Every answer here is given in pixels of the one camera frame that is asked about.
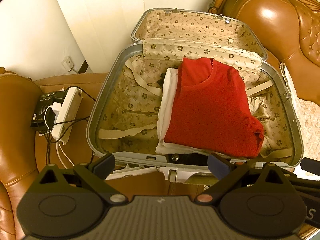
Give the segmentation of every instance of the leather armchair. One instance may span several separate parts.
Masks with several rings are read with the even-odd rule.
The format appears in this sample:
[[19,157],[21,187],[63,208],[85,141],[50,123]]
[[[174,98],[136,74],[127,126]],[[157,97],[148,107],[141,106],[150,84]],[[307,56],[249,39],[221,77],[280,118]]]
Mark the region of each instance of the leather armchair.
[[[105,77],[105,73],[74,74],[32,82],[13,73],[0,74],[0,240],[23,238],[16,216],[17,205],[45,166],[47,141],[30,128],[39,96],[76,85],[97,98]],[[88,96],[83,96],[76,118],[89,116],[94,104]],[[76,123],[68,143],[63,146],[74,164],[89,162],[92,156],[85,135],[86,125],[85,121]],[[61,158],[68,168],[72,167],[64,155],[61,154]],[[51,145],[50,161],[64,168],[55,145]],[[160,172],[108,180],[108,184],[129,199],[133,195],[190,195],[194,198],[204,190],[203,186],[171,183]]]
[[297,95],[320,105],[320,3],[316,0],[214,0],[211,13],[245,22],[269,51],[268,60],[288,67]]

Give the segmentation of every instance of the small electronic device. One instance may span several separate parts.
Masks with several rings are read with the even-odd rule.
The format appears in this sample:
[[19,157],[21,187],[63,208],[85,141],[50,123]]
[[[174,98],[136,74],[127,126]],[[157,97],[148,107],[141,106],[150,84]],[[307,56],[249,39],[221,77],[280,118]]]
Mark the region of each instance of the small electronic device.
[[[48,128],[44,122],[44,114],[48,107],[52,106],[53,103],[63,103],[65,97],[64,91],[54,91],[45,93],[40,96],[38,103],[36,104],[35,111],[31,120],[31,127],[37,131],[47,131]],[[54,124],[55,113],[53,111],[47,111],[46,122],[49,127]]]
[[[51,130],[51,135],[54,139],[58,140],[66,131],[68,126],[71,124],[71,122],[67,121],[75,119],[82,100],[81,93],[82,91],[79,88],[69,88],[62,105],[60,107],[59,105],[55,105],[56,107],[52,108],[52,110],[56,113],[56,120],[54,123],[66,122],[53,126]],[[68,129],[67,132],[60,139],[60,142],[62,142],[63,145],[65,145],[68,142],[71,129],[72,127]]]

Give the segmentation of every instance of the wall outlet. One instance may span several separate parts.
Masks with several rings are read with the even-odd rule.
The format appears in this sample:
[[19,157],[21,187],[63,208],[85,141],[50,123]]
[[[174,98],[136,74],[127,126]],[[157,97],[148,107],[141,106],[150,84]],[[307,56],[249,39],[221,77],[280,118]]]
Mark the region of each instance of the wall outlet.
[[69,56],[65,57],[62,61],[62,65],[69,72],[73,68],[73,62]]

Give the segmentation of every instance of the suitcase latch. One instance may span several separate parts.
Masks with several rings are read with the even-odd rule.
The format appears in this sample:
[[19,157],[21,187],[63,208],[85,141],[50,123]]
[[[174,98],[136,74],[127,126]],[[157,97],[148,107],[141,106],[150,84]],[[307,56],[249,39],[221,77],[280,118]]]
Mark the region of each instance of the suitcase latch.
[[224,20],[226,24],[229,24],[229,23],[231,22],[229,19],[225,19],[225,18],[222,16],[222,14],[220,14],[220,15],[217,17],[217,19],[219,19],[219,20]]
[[172,11],[173,13],[179,13],[177,8],[174,8],[174,10]]

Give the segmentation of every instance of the suitcase lid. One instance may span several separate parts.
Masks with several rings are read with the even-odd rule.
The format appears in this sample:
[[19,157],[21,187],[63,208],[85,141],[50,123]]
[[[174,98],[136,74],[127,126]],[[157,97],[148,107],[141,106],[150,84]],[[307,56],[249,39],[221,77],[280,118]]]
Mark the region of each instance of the suitcase lid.
[[147,10],[131,34],[133,42],[149,38],[194,41],[256,52],[263,59],[267,53],[245,23],[204,12],[154,8]]

